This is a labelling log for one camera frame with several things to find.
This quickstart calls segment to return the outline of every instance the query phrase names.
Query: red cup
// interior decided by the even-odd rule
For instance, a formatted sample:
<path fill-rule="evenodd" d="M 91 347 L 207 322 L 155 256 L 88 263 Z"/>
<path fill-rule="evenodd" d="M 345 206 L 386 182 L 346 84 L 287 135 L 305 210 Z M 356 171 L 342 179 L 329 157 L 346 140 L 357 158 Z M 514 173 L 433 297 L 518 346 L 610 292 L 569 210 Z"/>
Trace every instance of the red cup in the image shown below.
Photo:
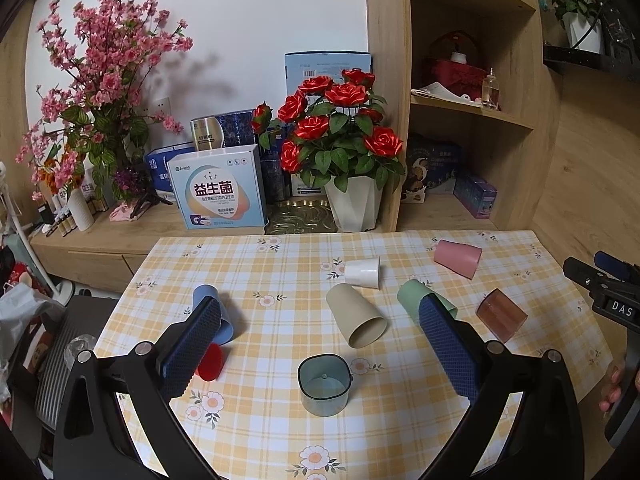
<path fill-rule="evenodd" d="M 499 288 L 484 298 L 476 316 L 502 343 L 515 336 L 529 317 Z"/>
<path fill-rule="evenodd" d="M 200 361 L 196 374 L 205 382 L 210 383 L 220 377 L 225 357 L 222 348 L 215 343 L 209 345 L 206 354 Z"/>
<path fill-rule="evenodd" d="M 478 268 L 480 256 L 482 256 L 480 247 L 440 240 L 436 246 L 433 261 L 472 280 Z"/>

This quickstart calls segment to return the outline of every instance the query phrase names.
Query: hanging plant in white pot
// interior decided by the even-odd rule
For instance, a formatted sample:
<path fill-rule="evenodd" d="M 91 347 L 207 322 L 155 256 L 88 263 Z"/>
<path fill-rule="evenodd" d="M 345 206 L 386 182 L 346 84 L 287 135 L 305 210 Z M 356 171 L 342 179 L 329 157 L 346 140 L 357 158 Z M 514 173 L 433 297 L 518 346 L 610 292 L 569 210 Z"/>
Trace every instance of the hanging plant in white pot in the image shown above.
<path fill-rule="evenodd" d="M 598 18 L 600 6 L 596 0 L 551 0 L 551 3 L 572 48 L 604 53 L 602 24 Z"/>
<path fill-rule="evenodd" d="M 396 190 L 404 175 L 402 140 L 380 126 L 386 101 L 372 90 L 376 77 L 360 69 L 343 70 L 342 76 L 343 84 L 328 76 L 306 80 L 287 97 L 278 118 L 271 120 L 271 109 L 261 104 L 252 124 L 268 150 L 275 133 L 293 123 L 282 145 L 282 168 L 299 173 L 309 187 L 325 187 L 341 231 L 362 232 L 376 227 L 386 183 Z"/>

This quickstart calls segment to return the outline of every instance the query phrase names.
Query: black shelf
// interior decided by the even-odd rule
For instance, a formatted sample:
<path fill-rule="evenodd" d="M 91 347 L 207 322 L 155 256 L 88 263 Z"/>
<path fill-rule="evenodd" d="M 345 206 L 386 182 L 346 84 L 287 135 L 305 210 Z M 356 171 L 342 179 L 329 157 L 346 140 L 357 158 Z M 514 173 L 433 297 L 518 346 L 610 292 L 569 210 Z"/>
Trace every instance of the black shelf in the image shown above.
<path fill-rule="evenodd" d="M 560 46 L 545 45 L 544 56 L 545 65 L 559 73 L 566 65 L 583 66 L 640 84 L 640 64 L 632 65 L 611 56 Z"/>

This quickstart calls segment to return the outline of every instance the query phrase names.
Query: cup rim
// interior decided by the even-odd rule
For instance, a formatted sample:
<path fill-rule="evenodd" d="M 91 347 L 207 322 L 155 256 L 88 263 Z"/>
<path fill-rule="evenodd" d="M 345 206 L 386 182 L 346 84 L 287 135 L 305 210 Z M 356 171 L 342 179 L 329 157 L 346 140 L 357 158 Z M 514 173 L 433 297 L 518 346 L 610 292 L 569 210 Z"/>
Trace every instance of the cup rim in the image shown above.
<path fill-rule="evenodd" d="M 309 361 L 310 359 L 315 359 L 317 357 L 325 357 L 325 356 L 331 356 L 331 357 L 337 357 L 338 359 L 340 359 L 340 361 L 342 361 L 344 363 L 344 366 L 347 368 L 347 371 L 349 373 L 349 384 L 348 386 L 345 387 L 345 389 L 343 391 L 341 391 L 339 394 L 331 396 L 331 397 L 313 397 L 310 396 L 306 391 L 304 386 L 302 385 L 302 381 L 300 380 L 300 368 L 302 368 L 302 365 L 304 363 L 306 363 L 307 361 Z M 337 399 L 337 397 L 341 397 L 343 396 L 346 392 L 348 392 L 351 389 L 351 385 L 353 384 L 353 374 L 351 373 L 351 369 L 349 368 L 349 365 L 347 364 L 347 361 L 345 361 L 342 357 L 340 357 L 339 355 L 336 354 L 318 354 L 318 355 L 312 355 L 307 357 L 304 361 L 302 361 L 300 363 L 300 366 L 298 367 L 298 386 L 300 388 L 300 391 L 302 392 L 302 394 L 305 397 L 308 397 L 309 399 L 313 399 L 313 400 L 331 400 L 331 399 Z"/>

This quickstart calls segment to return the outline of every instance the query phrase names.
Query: checkered tablecloth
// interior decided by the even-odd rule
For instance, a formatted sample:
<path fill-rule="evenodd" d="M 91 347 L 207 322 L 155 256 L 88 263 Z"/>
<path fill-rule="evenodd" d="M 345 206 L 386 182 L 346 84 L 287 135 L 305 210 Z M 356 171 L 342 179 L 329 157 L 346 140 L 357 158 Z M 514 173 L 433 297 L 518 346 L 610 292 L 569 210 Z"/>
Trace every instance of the checkered tablecloth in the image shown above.
<path fill-rule="evenodd" d="M 470 281 L 433 262 L 438 240 L 482 247 Z M 344 262 L 380 256 L 381 290 L 363 289 L 389 320 L 366 348 L 350 348 L 324 297 L 343 282 Z M 224 347 L 219 380 L 197 376 L 171 407 L 217 473 L 232 480 L 415 480 L 459 423 L 468 401 L 453 391 L 427 339 L 396 300 L 417 278 L 459 308 L 485 340 L 475 316 L 499 287 L 529 319 L 507 344 L 539 356 L 562 352 L 579 399 L 611 359 L 591 309 L 532 232 L 404 232 L 281 237 L 164 238 L 129 285 L 95 349 L 129 352 L 155 341 L 191 312 L 191 293 L 216 286 L 236 338 Z M 307 357 L 335 353 L 355 381 L 345 410 L 319 418 L 300 403 L 296 372 Z M 130 400 L 121 396 L 142 460 L 160 472 Z M 482 465 L 495 461 L 516 413 L 512 396 Z"/>

